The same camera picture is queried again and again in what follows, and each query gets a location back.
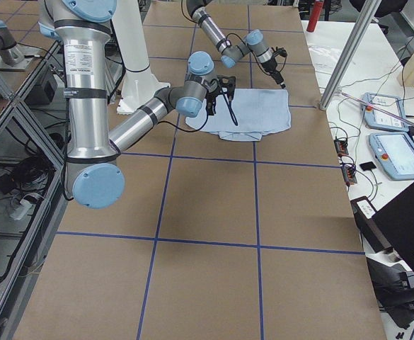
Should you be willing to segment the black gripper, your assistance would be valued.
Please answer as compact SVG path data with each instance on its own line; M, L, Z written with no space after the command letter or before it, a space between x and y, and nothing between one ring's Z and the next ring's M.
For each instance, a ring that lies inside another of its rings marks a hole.
M287 51L283 47L268 48L259 56L259 63L282 89L286 88L281 71L277 69L278 63L276 57L287 58Z
M216 97L221 95L225 100L226 107L231 117L235 117L231 102L234 99L236 89L236 77L218 75L216 79L211 81L210 91L206 95L206 112L208 115L216 114Z

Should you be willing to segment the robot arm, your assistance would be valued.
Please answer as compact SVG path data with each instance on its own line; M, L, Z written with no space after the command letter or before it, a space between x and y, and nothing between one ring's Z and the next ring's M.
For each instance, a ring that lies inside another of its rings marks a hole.
M90 209L115 203L125 189L119 155L170 112L194 117L214 113L216 97L232 87L210 55L195 52L182 86L157 81L149 70L138 5L133 1L41 1L40 30L61 42L64 97L71 139L64 153L62 185L70 199ZM117 127L108 126L106 43L116 37L125 79L137 81L137 109Z
M282 89L285 89L282 70L277 69L276 57L287 58L287 51L283 47L270 47L260 30L251 31L244 39L238 35L240 43L233 45L206 11L206 6L209 3L210 1L186 1L186 9L192 21L215 45L216 50L221 54L224 66L232 68L246 55L252 54L264 73L272 77Z

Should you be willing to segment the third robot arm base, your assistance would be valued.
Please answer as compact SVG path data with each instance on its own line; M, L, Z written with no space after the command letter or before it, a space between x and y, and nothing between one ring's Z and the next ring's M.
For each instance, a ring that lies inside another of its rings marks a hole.
M0 71L25 71L38 51L19 47L8 26L0 20Z

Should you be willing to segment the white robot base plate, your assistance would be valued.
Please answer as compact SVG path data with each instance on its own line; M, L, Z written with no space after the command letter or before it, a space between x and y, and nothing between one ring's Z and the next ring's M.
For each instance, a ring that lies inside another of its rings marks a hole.
M130 115L150 100L156 91L170 84L159 81L151 70L137 1L117 1L113 26L125 65L117 112Z

